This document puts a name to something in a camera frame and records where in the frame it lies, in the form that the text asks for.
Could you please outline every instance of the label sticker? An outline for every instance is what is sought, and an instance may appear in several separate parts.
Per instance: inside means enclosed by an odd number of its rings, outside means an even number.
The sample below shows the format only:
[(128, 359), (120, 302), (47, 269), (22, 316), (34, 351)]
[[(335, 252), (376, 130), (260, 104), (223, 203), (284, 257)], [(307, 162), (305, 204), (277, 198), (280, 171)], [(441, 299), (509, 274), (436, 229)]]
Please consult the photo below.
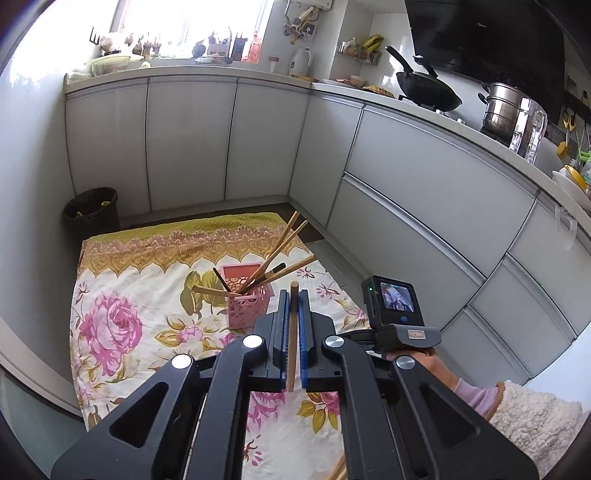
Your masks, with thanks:
[(425, 332), (423, 330), (408, 330), (408, 338), (415, 340), (426, 340)]

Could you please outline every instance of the human hand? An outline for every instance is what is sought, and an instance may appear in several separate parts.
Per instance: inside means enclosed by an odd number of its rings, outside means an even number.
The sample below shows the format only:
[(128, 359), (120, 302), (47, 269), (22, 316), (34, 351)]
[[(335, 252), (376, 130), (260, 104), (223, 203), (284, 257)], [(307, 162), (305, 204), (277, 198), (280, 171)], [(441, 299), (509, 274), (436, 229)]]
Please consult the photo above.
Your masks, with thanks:
[(425, 351), (416, 350), (401, 350), (386, 354), (386, 360), (393, 361), (399, 355), (409, 355), (425, 367), (431, 375), (435, 376), (442, 384), (444, 384), (451, 391), (457, 387), (460, 381), (453, 373), (449, 371), (443, 360), (439, 357), (434, 348), (429, 348)]

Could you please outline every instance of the window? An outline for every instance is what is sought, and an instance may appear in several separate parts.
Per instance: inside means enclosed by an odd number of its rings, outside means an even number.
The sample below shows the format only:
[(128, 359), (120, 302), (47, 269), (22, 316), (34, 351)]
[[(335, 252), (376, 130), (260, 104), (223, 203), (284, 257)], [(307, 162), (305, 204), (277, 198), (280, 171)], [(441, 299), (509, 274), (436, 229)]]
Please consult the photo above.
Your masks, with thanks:
[(218, 41), (232, 35), (246, 37), (244, 53), (254, 32), (262, 39), (272, 0), (127, 0), (119, 31), (133, 34), (134, 43), (159, 39), (163, 58), (190, 58), (196, 43), (208, 47), (208, 37)]

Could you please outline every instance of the white kettle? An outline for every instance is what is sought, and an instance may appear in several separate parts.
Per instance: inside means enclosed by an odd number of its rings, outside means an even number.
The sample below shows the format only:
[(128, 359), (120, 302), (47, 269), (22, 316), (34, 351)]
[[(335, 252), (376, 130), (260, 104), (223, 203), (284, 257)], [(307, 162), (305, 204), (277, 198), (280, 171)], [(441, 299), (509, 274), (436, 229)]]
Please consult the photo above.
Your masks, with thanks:
[(309, 48), (300, 48), (291, 60), (290, 75), (305, 77), (308, 75), (310, 65), (312, 65), (312, 52)]

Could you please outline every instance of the small display screen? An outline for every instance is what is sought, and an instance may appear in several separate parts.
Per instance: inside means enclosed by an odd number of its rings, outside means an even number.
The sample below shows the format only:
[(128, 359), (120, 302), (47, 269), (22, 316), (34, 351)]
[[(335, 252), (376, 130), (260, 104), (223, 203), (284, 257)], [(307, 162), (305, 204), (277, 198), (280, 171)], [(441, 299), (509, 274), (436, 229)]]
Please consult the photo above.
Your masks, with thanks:
[(408, 288), (391, 283), (382, 283), (382, 298), (384, 306), (399, 312), (414, 312), (413, 300)]

